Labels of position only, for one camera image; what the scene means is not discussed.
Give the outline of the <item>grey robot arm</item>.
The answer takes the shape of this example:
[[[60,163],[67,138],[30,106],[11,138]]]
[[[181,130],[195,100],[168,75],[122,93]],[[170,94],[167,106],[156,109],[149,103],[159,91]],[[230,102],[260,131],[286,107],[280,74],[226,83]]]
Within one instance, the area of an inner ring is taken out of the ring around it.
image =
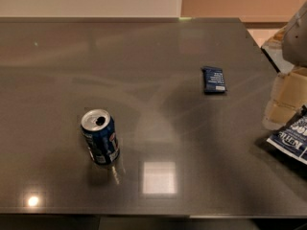
[[[277,130],[307,104],[307,2],[261,49],[277,72],[263,125]]]

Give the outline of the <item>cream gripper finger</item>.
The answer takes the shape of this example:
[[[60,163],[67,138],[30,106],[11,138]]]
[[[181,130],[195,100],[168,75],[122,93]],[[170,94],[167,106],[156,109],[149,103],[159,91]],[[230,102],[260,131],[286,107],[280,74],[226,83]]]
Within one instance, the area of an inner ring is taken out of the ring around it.
[[[266,106],[263,126],[277,130],[285,126],[307,104],[307,68],[296,66],[274,80],[271,98]]]

